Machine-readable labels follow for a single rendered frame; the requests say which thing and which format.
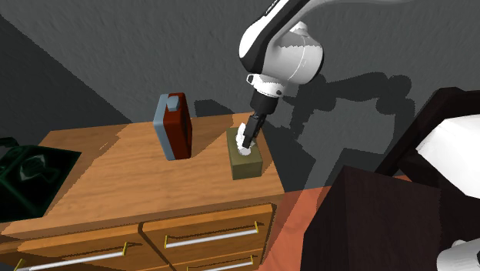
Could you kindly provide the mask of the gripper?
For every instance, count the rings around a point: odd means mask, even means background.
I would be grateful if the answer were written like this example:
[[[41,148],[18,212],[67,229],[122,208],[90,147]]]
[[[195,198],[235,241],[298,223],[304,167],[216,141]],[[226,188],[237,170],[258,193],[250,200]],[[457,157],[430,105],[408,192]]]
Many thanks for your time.
[[[271,115],[278,104],[278,97],[270,97],[254,91],[250,101],[250,107],[255,111],[250,115],[243,132],[242,147],[249,148],[253,140],[258,136],[260,129],[265,123],[267,115]]]

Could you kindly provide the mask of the dark green flat box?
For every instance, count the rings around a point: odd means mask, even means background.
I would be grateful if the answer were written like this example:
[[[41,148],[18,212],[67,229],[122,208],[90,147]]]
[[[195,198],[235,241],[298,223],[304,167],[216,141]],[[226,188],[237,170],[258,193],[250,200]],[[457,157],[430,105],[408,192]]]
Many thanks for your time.
[[[0,138],[0,223],[44,216],[80,152]]]

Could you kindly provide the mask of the olive tissue box with tissue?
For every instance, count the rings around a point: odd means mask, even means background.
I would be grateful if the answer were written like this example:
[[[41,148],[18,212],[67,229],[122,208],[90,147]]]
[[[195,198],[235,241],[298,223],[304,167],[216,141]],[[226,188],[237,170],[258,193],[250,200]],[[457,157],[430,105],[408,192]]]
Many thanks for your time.
[[[232,179],[249,179],[262,175],[263,160],[256,140],[253,139],[249,148],[242,146],[245,139],[243,133],[246,124],[226,130],[229,164]]]

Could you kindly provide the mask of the dark wooden bed white mattress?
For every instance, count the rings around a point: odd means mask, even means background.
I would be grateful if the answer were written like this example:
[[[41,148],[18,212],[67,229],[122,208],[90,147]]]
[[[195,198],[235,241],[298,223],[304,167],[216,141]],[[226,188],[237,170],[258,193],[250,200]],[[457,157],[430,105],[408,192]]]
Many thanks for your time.
[[[375,170],[480,199],[480,90],[434,92]]]

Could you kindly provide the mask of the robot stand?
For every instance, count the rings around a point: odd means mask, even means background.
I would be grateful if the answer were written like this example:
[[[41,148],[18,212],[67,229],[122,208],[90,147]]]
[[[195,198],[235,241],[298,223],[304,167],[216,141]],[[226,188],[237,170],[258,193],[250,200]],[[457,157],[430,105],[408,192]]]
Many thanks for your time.
[[[301,271],[437,271],[480,238],[480,199],[344,167],[305,231]]]

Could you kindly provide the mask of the red and blue-grey canister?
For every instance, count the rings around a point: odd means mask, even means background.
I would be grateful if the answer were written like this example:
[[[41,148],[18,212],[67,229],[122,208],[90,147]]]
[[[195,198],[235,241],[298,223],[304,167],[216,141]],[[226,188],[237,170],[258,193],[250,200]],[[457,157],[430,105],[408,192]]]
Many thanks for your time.
[[[192,121],[183,92],[160,95],[153,126],[167,160],[192,156]]]

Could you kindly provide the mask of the wooden chest of drawers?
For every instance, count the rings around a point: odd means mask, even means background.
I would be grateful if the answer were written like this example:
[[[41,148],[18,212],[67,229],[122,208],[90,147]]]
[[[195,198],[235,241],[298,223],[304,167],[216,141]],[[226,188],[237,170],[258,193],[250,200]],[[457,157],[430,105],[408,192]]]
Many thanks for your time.
[[[11,271],[256,271],[284,196],[265,137],[261,174],[233,179],[226,132],[245,113],[194,118],[192,157],[168,161],[150,122],[50,132],[80,152],[47,213],[0,224]]]

